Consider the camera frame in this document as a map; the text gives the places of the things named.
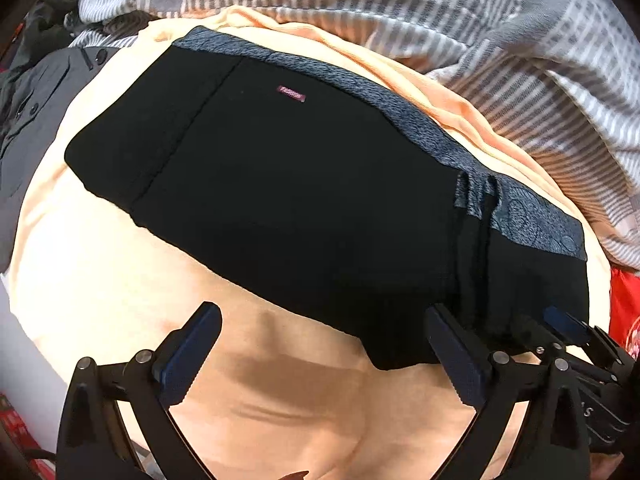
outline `red fabric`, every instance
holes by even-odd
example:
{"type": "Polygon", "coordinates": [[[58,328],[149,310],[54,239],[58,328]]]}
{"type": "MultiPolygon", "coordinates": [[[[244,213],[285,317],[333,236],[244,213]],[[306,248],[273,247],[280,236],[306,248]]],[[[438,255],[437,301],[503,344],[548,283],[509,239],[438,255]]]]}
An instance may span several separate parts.
{"type": "MultiPolygon", "coordinates": [[[[0,394],[0,424],[4,426],[7,434],[18,448],[22,450],[40,449],[38,443],[27,430],[27,426],[20,418],[20,415],[18,415],[3,394],[0,394]]],[[[31,469],[33,469],[42,480],[56,480],[56,474],[46,462],[42,460],[31,460],[30,465],[31,469]]]]}
{"type": "Polygon", "coordinates": [[[635,359],[640,353],[640,278],[611,268],[609,335],[635,359]]]}

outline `gray striped blanket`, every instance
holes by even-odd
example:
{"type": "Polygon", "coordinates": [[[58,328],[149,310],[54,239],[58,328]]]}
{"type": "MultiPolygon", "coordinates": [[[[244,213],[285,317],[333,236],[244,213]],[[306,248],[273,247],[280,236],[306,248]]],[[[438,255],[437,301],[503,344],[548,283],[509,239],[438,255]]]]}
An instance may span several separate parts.
{"type": "Polygon", "coordinates": [[[640,44],[610,0],[80,0],[74,44],[126,46],[155,18],[231,4],[305,22],[427,74],[476,106],[640,269],[640,44]]]}

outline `yellow cloth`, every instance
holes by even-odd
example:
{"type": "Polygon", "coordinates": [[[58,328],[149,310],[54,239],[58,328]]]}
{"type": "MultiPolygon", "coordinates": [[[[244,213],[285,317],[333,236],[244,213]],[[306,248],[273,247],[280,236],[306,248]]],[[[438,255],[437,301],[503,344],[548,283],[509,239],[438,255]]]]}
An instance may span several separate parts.
{"type": "MultiPolygon", "coordinates": [[[[279,25],[231,7],[203,20],[151,22],[71,103],[33,177],[8,276],[11,309],[64,380],[82,356],[107,364],[155,348],[208,300],[222,309],[222,335],[172,413],[221,480],[275,480],[299,470],[309,470],[310,480],[429,478],[473,417],[440,366],[376,370],[356,338],[220,278],[88,193],[66,166],[69,140],[197,25],[323,60],[392,88],[487,167],[578,218],[589,258],[591,319],[608,327],[609,265],[593,231],[542,168],[496,136],[469,103],[315,27],[279,25]]],[[[486,478],[499,473],[522,415],[518,406],[486,478]]],[[[133,439],[143,442],[130,410],[124,417],[133,439]]]]}

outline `clothing tag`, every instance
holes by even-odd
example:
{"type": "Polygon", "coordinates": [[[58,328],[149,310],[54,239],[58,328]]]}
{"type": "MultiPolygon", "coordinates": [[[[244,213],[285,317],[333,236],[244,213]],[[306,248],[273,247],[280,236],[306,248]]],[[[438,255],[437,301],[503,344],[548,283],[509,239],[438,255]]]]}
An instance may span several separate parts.
{"type": "Polygon", "coordinates": [[[305,102],[306,96],[304,94],[298,93],[291,88],[287,88],[286,86],[278,86],[278,92],[284,95],[288,95],[289,97],[293,97],[296,101],[300,101],[301,103],[305,102]]]}

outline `metal screw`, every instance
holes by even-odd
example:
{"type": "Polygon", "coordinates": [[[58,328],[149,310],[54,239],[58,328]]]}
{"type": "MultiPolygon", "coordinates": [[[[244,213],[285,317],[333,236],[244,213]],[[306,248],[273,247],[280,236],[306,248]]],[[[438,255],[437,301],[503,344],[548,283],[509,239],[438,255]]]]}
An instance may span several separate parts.
{"type": "Polygon", "coordinates": [[[140,364],[148,363],[152,357],[151,350],[141,350],[136,354],[136,361],[140,364]]]}
{"type": "Polygon", "coordinates": [[[83,357],[78,361],[78,370],[86,370],[91,364],[90,357],[83,357]]]}
{"type": "Polygon", "coordinates": [[[505,365],[509,362],[509,355],[501,351],[494,352],[494,361],[499,365],[505,365]]]}
{"type": "Polygon", "coordinates": [[[556,368],[561,372],[569,369],[569,363],[560,357],[556,359],[554,363],[556,364],[556,368]]]}

